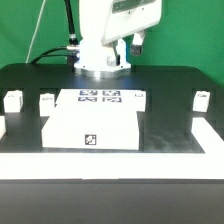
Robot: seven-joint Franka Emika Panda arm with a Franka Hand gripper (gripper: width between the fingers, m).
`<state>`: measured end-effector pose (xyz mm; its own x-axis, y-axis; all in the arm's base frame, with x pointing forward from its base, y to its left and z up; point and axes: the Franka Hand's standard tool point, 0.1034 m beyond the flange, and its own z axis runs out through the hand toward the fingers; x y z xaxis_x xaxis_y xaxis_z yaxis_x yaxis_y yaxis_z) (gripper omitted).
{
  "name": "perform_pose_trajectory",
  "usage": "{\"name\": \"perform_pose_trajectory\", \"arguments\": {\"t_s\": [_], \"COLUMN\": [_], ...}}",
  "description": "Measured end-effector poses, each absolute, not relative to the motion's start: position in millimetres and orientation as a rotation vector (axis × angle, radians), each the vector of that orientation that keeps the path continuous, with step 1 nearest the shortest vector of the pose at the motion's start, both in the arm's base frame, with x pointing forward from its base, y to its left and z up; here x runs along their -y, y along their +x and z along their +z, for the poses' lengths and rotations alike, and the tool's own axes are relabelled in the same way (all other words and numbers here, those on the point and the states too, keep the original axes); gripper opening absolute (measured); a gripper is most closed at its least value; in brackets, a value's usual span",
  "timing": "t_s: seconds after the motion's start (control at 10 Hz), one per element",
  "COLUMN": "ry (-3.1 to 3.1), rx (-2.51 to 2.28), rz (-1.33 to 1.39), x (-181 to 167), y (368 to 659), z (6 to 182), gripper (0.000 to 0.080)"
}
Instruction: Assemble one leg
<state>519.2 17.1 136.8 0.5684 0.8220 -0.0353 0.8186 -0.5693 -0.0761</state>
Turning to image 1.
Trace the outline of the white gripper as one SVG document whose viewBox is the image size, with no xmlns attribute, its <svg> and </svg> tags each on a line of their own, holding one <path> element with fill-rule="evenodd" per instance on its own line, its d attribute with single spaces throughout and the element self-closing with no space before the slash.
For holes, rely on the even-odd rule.
<svg viewBox="0 0 224 224">
<path fill-rule="evenodd" d="M 145 29 L 159 23 L 162 0 L 114 0 L 106 19 L 103 45 L 117 41 L 116 53 L 119 64 L 126 62 L 126 42 L 123 37 L 134 34 L 130 47 L 133 56 L 142 53 Z"/>
</svg>

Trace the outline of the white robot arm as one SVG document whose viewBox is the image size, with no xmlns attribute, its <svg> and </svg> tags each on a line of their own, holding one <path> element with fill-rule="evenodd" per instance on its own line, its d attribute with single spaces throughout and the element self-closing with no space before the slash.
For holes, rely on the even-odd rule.
<svg viewBox="0 0 224 224">
<path fill-rule="evenodd" d="M 143 50 L 146 29 L 157 25 L 162 0 L 80 0 L 82 40 L 75 71 L 94 78 L 114 78 L 131 71 L 124 38 L 132 35 L 130 53 Z"/>
</svg>

